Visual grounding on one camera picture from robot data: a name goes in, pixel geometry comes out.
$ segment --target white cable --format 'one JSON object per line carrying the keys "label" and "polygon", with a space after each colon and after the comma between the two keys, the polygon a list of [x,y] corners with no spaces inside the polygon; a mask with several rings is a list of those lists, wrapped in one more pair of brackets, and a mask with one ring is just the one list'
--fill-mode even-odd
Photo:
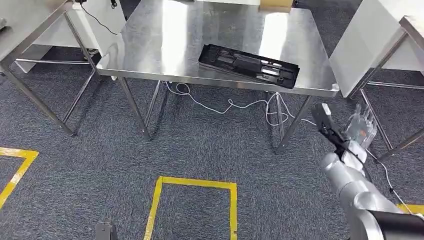
{"label": "white cable", "polygon": [[408,205],[405,204],[405,202],[402,200],[402,198],[398,195],[398,193],[395,191],[395,189],[392,186],[392,183],[390,182],[389,179],[389,172],[387,171],[387,167],[381,162],[379,161],[368,149],[366,150],[373,158],[374,160],[380,164],[381,166],[383,166],[384,168],[384,172],[385,172],[385,179],[387,180],[388,186],[390,187],[390,189],[392,190],[392,192],[394,193],[394,195],[397,197],[397,199],[402,203],[402,205],[406,208],[406,210],[408,210],[408,212],[410,214],[413,214],[412,211],[409,209]]}
{"label": "white cable", "polygon": [[[211,111],[214,111],[215,113],[217,113],[217,114],[225,114],[225,113],[227,113],[228,112],[228,110],[230,110],[230,108],[231,107],[236,107],[236,108],[239,108],[239,109],[245,109],[245,108],[248,108],[248,107],[250,107],[250,106],[252,106],[252,105],[254,105],[254,104],[257,104],[257,103],[260,103],[260,102],[264,102],[264,103],[266,103],[266,109],[265,109],[265,118],[266,118],[266,122],[269,124],[269,125],[271,125],[271,126],[278,126],[279,124],[272,124],[271,122],[270,122],[270,120],[268,119],[268,115],[273,115],[273,114],[278,114],[278,112],[268,112],[269,111],[269,109],[270,109],[270,102],[271,102],[271,100],[273,99],[273,97],[275,97],[275,96],[279,96],[279,98],[281,99],[281,101],[282,101],[282,104],[284,104],[284,107],[285,107],[285,109],[287,110],[287,113],[281,113],[282,115],[284,115],[285,116],[285,119],[283,119],[283,123],[284,122],[286,122],[288,119],[289,119],[289,116],[290,117],[292,117],[292,118],[295,118],[295,116],[293,116],[291,113],[290,113],[290,111],[289,111],[289,108],[287,107],[287,105],[286,105],[286,103],[284,102],[284,99],[283,99],[283,97],[279,94],[279,93],[274,93],[269,99],[268,99],[268,101],[267,100],[258,100],[258,101],[254,101],[254,102],[252,102],[252,103],[249,103],[249,104],[247,104],[246,106],[239,106],[239,105],[236,105],[236,104],[234,104],[233,103],[233,100],[232,99],[228,99],[228,103],[229,103],[229,106],[225,109],[225,111],[218,111],[218,110],[215,110],[215,109],[213,109],[213,108],[210,108],[210,107],[208,107],[208,106],[206,106],[206,105],[204,105],[203,103],[201,103],[201,102],[198,102],[191,94],[190,94],[190,87],[187,85],[187,84],[185,84],[185,83],[182,83],[182,82],[180,82],[180,83],[177,83],[177,85],[175,86],[175,89],[176,89],[176,91],[173,91],[173,90],[171,90],[171,88],[170,88],[170,86],[169,86],[169,84],[168,84],[168,82],[167,81],[165,81],[165,83],[166,83],[166,87],[168,88],[168,90],[171,92],[171,93],[173,93],[173,94],[176,94],[176,95],[180,95],[180,96],[189,96],[190,98],[191,98],[191,100],[193,100],[193,102],[195,102],[196,104],[199,104],[200,106],[202,106],[202,107],[204,107],[205,109],[208,109],[208,110],[211,110]],[[179,89],[178,89],[178,86],[179,85],[184,85],[186,88],[187,88],[187,92],[183,92],[183,91],[180,91]],[[310,123],[310,124],[312,124],[312,125],[315,125],[316,126],[316,124],[315,123],[313,123],[313,122],[311,122],[311,121],[309,121],[309,120],[307,120],[307,119],[302,119],[302,121],[305,121],[305,122],[308,122],[308,123]]]}

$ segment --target table top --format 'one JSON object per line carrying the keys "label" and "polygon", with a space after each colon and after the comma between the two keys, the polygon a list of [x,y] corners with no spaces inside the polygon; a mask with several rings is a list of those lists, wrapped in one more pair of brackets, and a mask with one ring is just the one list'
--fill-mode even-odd
{"label": "table top", "polygon": [[[62,14],[64,12],[64,4],[67,1],[0,0],[0,17],[7,20],[6,27],[0,30],[0,61],[6,58],[52,16],[55,17],[59,13]],[[40,34],[45,29],[42,26],[39,29],[41,31]]]}
{"label": "table top", "polygon": [[[206,44],[300,68],[293,89],[199,66]],[[312,13],[259,11],[206,1],[142,0],[106,55],[100,74],[136,79],[334,97],[339,91]]]}
{"label": "table top", "polygon": [[423,16],[404,16],[400,25],[416,44],[424,51],[424,17]]}

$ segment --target cardboard box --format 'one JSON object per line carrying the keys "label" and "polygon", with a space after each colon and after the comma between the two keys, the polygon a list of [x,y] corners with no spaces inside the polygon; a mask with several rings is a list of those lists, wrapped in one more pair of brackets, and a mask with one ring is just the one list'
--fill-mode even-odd
{"label": "cardboard box", "polygon": [[294,0],[260,0],[261,10],[290,12]]}

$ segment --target white panel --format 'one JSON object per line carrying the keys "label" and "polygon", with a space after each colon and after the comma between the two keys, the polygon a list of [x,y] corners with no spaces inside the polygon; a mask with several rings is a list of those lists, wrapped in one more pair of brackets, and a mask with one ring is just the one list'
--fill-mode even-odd
{"label": "white panel", "polygon": [[383,49],[401,34],[399,23],[378,0],[363,0],[330,57],[340,91],[352,91]]}
{"label": "white panel", "polygon": [[[95,16],[112,32],[118,33],[125,25],[125,18],[120,1],[117,0],[116,3],[118,6],[114,9],[112,9],[111,2],[108,0],[90,0],[85,2],[83,6],[87,12]],[[101,26],[94,18],[87,15],[79,3],[74,3],[72,8],[73,10],[70,10],[68,13],[82,38],[83,44],[87,48],[98,49],[100,54],[104,55],[109,46],[115,41],[116,36]],[[50,26],[34,43],[62,47],[79,47],[64,17],[61,17]]]}
{"label": "white panel", "polygon": [[424,71],[424,51],[408,36],[383,66],[384,69]]}

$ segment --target gray carpet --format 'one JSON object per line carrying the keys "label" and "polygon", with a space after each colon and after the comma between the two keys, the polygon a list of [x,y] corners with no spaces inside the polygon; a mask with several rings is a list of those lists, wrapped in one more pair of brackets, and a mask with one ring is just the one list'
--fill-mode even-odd
{"label": "gray carpet", "polygon": [[[121,1],[129,15],[137,1]],[[359,5],[355,1],[307,1],[330,54]],[[80,59],[78,49],[54,47],[46,59]],[[19,75],[63,117],[90,74],[86,66],[38,64]],[[419,72],[383,70],[381,81],[424,84]],[[128,79],[142,113],[156,82]],[[227,99],[243,105],[269,93],[190,86],[195,98],[223,110]],[[394,143],[422,128],[424,94],[418,90],[367,87],[371,102]],[[93,239],[104,217],[117,223],[120,239],[144,236],[155,181],[171,176],[237,183],[238,239],[347,239],[349,227],[318,164],[334,148],[316,129],[302,122],[282,155],[273,148],[278,128],[265,121],[265,106],[232,109],[220,115],[161,86],[146,142],[117,82],[90,84],[69,120],[78,136],[67,137],[11,82],[0,85],[0,145],[40,154],[0,210],[0,238]],[[283,95],[292,113],[303,96]],[[327,102],[344,124],[355,101]],[[386,161],[392,183],[407,203],[424,204],[423,140]],[[371,149],[385,151],[380,137]],[[0,158],[0,184],[19,163]],[[392,201],[381,167],[369,171]],[[152,239],[228,239],[229,193],[223,189],[164,184]]]}

